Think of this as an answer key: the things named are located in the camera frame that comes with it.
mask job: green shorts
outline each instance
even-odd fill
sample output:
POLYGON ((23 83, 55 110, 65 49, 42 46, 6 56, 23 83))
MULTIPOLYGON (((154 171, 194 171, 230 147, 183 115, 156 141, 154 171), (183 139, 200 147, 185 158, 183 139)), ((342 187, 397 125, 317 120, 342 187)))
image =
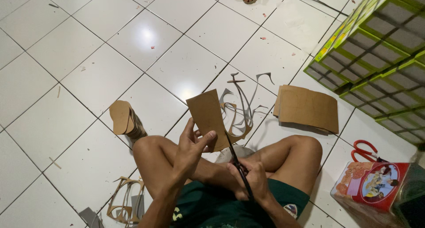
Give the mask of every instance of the green shorts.
MULTIPOLYGON (((269 178, 268 183, 279 204, 298 218, 310 197, 278 180, 269 178)), ((171 227, 247 228, 274 227, 274 224, 257 203, 238 201, 229 190, 193 181, 182 189, 171 227)))

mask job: red scissor handle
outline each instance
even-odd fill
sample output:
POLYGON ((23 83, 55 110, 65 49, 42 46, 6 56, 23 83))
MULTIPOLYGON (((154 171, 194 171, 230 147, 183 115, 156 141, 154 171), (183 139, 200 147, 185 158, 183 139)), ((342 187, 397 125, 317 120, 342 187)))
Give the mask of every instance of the red scissor handle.
POLYGON ((354 142, 354 148, 356 149, 356 150, 359 150, 359 151, 361 151, 361 152, 363 152, 364 154, 367 154, 367 155, 371 155, 372 156, 372 153, 371 152, 369 152, 369 151, 365 151, 365 150, 363 150, 363 149, 359 149, 358 147, 357 147, 357 144, 359 144, 359 143, 364 143, 364 144, 366 144, 366 145, 368 145, 375 153, 378 153, 378 150, 370 143, 370 142, 368 142, 368 141, 366 141, 366 140, 357 140, 357 141, 355 141, 354 142))
POLYGON ((371 161, 371 162, 377 162, 377 160, 373 160, 371 157, 367 156, 366 154, 364 154, 364 153, 363 153, 363 152, 361 152, 361 151, 352 150, 352 151, 351 151, 351 157, 353 158, 353 161, 355 161, 355 162, 359 162, 359 161, 356 159, 356 157, 354 156, 354 154, 355 154, 355 153, 357 153, 357 154, 361 155, 362 157, 364 157, 365 159, 367 159, 367 160, 369 160, 369 161, 371 161))

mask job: right hand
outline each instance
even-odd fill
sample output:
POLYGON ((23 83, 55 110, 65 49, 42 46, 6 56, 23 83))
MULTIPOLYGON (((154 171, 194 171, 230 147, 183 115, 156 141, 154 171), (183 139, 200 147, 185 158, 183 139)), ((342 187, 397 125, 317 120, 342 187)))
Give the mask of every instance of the right hand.
MULTIPOLYGON (((270 195, 272 196, 272 194, 269 190, 266 171, 264 170, 263 163, 249 162, 244 158, 238 158, 238 160, 248 170, 248 175, 246 177, 255 200, 259 204, 266 202, 268 198, 270 198, 270 195)), ((243 183, 238 169, 231 163, 226 164, 226 168, 236 178, 239 185, 245 190, 245 193, 248 195, 245 184, 243 183)))

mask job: knee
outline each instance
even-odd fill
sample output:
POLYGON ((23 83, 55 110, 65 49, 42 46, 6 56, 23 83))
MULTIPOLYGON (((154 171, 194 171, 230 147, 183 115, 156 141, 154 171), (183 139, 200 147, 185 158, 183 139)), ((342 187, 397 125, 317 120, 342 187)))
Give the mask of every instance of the knee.
POLYGON ((305 152, 319 157, 320 159, 322 158, 322 145, 316 138, 310 136, 292 135, 290 136, 290 139, 292 140, 293 147, 302 149, 305 152))
POLYGON ((160 149, 160 144, 163 136, 146 136, 137 140, 133 145, 133 153, 141 154, 152 151, 154 149, 160 149))

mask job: red scissors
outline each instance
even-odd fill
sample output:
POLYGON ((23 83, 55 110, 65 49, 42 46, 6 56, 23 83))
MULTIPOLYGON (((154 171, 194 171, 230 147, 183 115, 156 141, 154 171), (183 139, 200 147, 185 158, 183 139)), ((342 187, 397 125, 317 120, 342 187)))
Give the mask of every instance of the red scissors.
POLYGON ((351 151, 351 157, 353 158, 353 160, 355 162, 359 162, 356 159, 356 157, 354 156, 355 153, 361 155, 362 157, 364 157, 365 159, 367 159, 367 160, 369 160, 371 162, 388 162, 388 161, 386 161, 386 160, 384 160, 384 159, 382 159, 382 158, 379 157, 378 150, 370 142, 368 142, 368 141, 357 140, 357 141, 354 142, 354 148, 355 149, 351 151), (359 149, 357 147, 357 144, 359 144, 359 143, 364 143, 364 144, 368 145, 373 150, 373 152, 369 152, 369 151, 365 151, 363 149, 359 149))

